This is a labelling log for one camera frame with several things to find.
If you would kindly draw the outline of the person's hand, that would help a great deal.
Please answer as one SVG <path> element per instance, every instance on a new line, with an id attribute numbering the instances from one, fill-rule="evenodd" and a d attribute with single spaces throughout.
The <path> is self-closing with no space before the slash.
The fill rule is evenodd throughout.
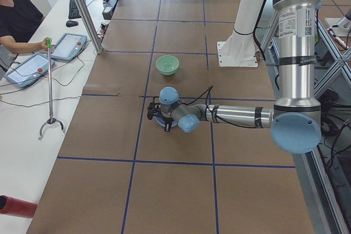
<path id="1" fill-rule="evenodd" d="M 48 51 L 50 49 L 51 52 L 54 51 L 54 45 L 52 44 L 51 38 L 45 38 L 41 43 L 41 49 Z"/>

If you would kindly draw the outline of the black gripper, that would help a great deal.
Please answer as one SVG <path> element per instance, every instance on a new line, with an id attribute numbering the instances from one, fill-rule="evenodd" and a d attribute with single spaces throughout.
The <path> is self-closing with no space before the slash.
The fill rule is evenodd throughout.
<path id="1" fill-rule="evenodd" d="M 162 111 L 160 111 L 159 117 L 161 117 L 164 121 L 165 121 L 165 127 L 164 127 L 164 131 L 168 132 L 171 130 L 172 128 L 172 122 L 174 121 L 173 118 L 169 117 L 168 115 L 164 115 L 162 113 Z"/>

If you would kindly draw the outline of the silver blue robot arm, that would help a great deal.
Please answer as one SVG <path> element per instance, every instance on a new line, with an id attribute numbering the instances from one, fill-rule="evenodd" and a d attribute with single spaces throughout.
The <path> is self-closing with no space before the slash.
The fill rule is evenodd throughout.
<path id="1" fill-rule="evenodd" d="M 221 67 L 256 67 L 255 31 L 266 0 L 241 0 L 232 34 L 217 43 Z M 274 144 L 292 154 L 314 150 L 321 139 L 321 105 L 314 95 L 315 12 L 322 0 L 272 0 L 278 19 L 279 95 L 270 107 L 187 103 L 173 87 L 164 87 L 148 118 L 173 123 L 186 133 L 200 122 L 270 130 Z"/>

